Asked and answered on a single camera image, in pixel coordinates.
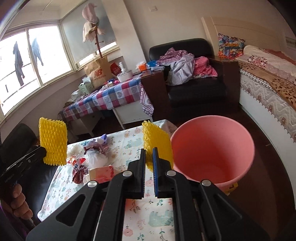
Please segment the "person's left hand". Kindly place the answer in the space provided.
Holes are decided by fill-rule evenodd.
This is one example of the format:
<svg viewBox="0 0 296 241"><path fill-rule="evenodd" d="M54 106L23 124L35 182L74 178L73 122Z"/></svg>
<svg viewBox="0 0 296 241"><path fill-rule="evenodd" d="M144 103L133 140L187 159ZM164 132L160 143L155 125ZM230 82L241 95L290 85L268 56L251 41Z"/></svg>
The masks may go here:
<svg viewBox="0 0 296 241"><path fill-rule="evenodd" d="M29 208L26 198L22 193L22 187L20 184L16 184L12 190L12 201L10 207L12 208L13 214L16 217L20 217L24 220L29 220L33 217L33 212Z"/></svg>

